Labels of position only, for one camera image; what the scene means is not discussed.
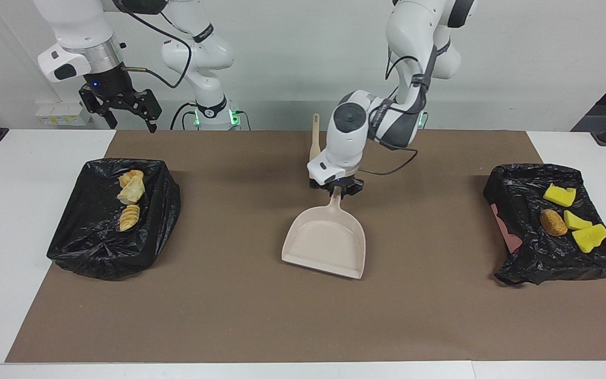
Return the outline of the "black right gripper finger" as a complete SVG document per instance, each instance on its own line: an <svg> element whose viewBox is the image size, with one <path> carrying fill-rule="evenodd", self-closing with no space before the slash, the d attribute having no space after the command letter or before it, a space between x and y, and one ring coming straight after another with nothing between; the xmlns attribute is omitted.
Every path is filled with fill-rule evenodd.
<svg viewBox="0 0 606 379"><path fill-rule="evenodd" d="M89 87L81 87L78 93L89 113L102 117L110 129L116 129L118 122L111 110L109 100L100 102L98 96Z"/></svg>
<svg viewBox="0 0 606 379"><path fill-rule="evenodd" d="M144 120L150 133L158 129L157 122L161 113L161 106L151 89L135 93L135 115Z"/></svg>

